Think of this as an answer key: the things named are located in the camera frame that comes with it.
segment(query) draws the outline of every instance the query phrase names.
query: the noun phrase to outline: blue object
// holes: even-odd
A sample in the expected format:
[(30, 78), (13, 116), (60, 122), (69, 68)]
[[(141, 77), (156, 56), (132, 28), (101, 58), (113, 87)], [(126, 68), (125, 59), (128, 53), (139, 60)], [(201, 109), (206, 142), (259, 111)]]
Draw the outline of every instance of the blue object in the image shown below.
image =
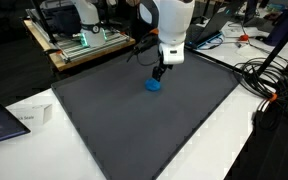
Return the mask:
[(161, 84), (154, 78), (145, 81), (145, 88), (149, 91), (158, 91), (161, 89)]

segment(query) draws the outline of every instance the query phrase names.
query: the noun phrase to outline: white box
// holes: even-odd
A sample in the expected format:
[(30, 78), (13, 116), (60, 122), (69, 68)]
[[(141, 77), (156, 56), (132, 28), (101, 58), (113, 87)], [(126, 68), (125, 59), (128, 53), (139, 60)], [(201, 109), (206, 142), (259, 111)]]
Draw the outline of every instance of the white box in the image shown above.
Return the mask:
[(42, 126), (52, 118), (51, 104), (13, 107), (7, 109), (28, 128)]

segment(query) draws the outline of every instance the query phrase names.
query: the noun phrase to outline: power cord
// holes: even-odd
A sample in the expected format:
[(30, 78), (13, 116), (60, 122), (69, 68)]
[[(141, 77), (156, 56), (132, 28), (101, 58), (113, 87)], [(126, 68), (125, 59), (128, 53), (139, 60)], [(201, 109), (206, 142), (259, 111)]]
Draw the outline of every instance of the power cord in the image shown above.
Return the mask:
[(222, 38), (220, 38), (220, 37), (218, 37), (218, 38), (216, 38), (216, 39), (219, 39), (219, 40), (221, 40), (221, 42), (219, 42), (219, 43), (206, 43), (205, 45), (207, 45), (207, 44), (214, 44), (213, 46), (211, 46), (211, 47), (209, 47), (208, 49), (198, 49), (198, 50), (212, 50), (212, 49), (214, 49), (214, 48), (217, 48), (218, 46), (220, 46), (220, 45), (222, 45), (223, 43), (224, 43), (224, 40), (222, 39)]
[(127, 62), (129, 62), (129, 60), (131, 60), (131, 58), (132, 58), (134, 55), (136, 55), (136, 60), (137, 60), (137, 62), (138, 62), (141, 66), (152, 66), (152, 65), (154, 65), (155, 63), (158, 62), (158, 59), (157, 59), (157, 60), (155, 60), (155, 61), (153, 61), (153, 62), (150, 62), (150, 63), (145, 64), (145, 63), (143, 63), (143, 62), (140, 61), (140, 58), (138, 57), (138, 54), (135, 53), (135, 51), (132, 51), (132, 52), (131, 52), (129, 58), (127, 59)]
[[(276, 103), (282, 108), (282, 116), (288, 107), (288, 71), (281, 64), (273, 61), (260, 77), (257, 70), (263, 64), (263, 61), (260, 60), (264, 59), (266, 58), (253, 58), (246, 63), (238, 63), (235, 67), (240, 67), (241, 72), (238, 73), (233, 69), (233, 74), (247, 91), (265, 99), (258, 108), (257, 116), (262, 116), (266, 105), (271, 103)], [(273, 82), (274, 87), (265, 83), (264, 79)], [(279, 120), (279, 118), (275, 118), (274, 121), (264, 126), (261, 124), (261, 118), (258, 119), (260, 127), (269, 130), (275, 129)]]
[(233, 22), (233, 23), (228, 24), (227, 26), (228, 27), (240, 27), (240, 26), (232, 26), (233, 24), (239, 24), (239, 22), (238, 21), (237, 22)]
[[(243, 24), (243, 22), (241, 22), (241, 26), (242, 26), (242, 30), (243, 30), (244, 35), (247, 35), (246, 32), (245, 32), (245, 29), (244, 29), (244, 24)], [(254, 47), (254, 48), (256, 48), (256, 49), (258, 49), (258, 50), (260, 50), (260, 51), (262, 51), (262, 52), (265, 52), (265, 53), (267, 53), (267, 54), (271, 54), (270, 51), (265, 50), (265, 49), (260, 48), (260, 47), (257, 47), (257, 46), (254, 46), (253, 44), (251, 44), (251, 42), (250, 42), (249, 39), (247, 40), (247, 42), (248, 42), (248, 44), (249, 44), (250, 46), (252, 46), (252, 47)], [(280, 55), (277, 55), (276, 57), (281, 58), (281, 59), (283, 59), (284, 61), (288, 62), (287, 59), (281, 57)]]

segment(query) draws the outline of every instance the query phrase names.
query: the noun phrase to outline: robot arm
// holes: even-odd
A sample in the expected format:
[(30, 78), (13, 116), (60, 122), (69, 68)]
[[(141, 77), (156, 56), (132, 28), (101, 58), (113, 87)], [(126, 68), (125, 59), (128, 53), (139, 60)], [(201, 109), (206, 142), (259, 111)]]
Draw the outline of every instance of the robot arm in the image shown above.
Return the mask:
[(184, 40), (194, 5), (194, 0), (141, 0), (141, 18), (158, 29), (158, 40), (157, 35), (149, 33), (131, 53), (131, 56), (137, 55), (158, 44), (159, 65), (154, 67), (152, 78), (145, 82), (146, 89), (159, 90), (165, 71), (184, 62)]
[(95, 3), (92, 0), (71, 0), (81, 18), (81, 38), (85, 47), (98, 47), (105, 43), (105, 32), (100, 26), (100, 20)]
[(159, 53), (164, 65), (184, 62), (184, 40), (194, 0), (141, 0), (141, 18), (159, 30)]

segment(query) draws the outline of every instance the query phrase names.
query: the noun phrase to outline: workbench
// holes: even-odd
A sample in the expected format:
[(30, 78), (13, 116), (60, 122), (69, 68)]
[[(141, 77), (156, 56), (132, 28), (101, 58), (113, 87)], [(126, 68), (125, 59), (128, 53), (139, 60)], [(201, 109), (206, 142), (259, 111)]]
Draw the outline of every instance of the workbench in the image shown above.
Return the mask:
[[(245, 57), (235, 55), (232, 50), (230, 54), (224, 53), (220, 48), (226, 45), (231, 44), (223, 44), (210, 52), (214, 57), (222, 56), (219, 61), (228, 64), (233, 60), (234, 63), (245, 62)], [(253, 113), (262, 100), (241, 85), (237, 86), (181, 148), (158, 179), (224, 179), (253, 131)], [(42, 104), (53, 106), (49, 122), (31, 128), (29, 135), (0, 142), (0, 180), (105, 180), (51, 89), (8, 108)]]
[[(43, 51), (48, 50), (48, 49), (52, 49), (51, 43), (49, 43), (49, 42), (47, 42), (47, 40), (45, 40), (45, 38), (37, 30), (37, 28), (34, 27), (31, 20), (24, 20), (23, 25), (26, 28), (27, 33), (30, 34), (32, 36), (32, 38), (36, 40), (36, 42), (38, 42), (38, 44), (42, 47)], [(83, 59), (80, 59), (78, 61), (72, 61), (72, 62), (68, 62), (68, 63), (65, 63), (63, 61), (63, 59), (60, 56), (58, 56), (56, 53), (48, 55), (47, 58), (50, 61), (50, 65), (51, 65), (51, 69), (52, 69), (53, 73), (58, 73), (58, 72), (63, 72), (63, 71), (68, 70), (70, 68), (76, 67), (80, 64), (86, 63), (88, 61), (97, 59), (101, 56), (110, 54), (112, 52), (119, 51), (123, 48), (132, 46), (134, 44), (135, 44), (135, 40), (130, 38), (129, 41), (126, 41), (122, 45), (113, 46), (111, 48), (106, 48), (106, 49), (103, 49), (101, 51), (98, 51), (96, 54), (92, 54), (92, 55), (84, 57)]]

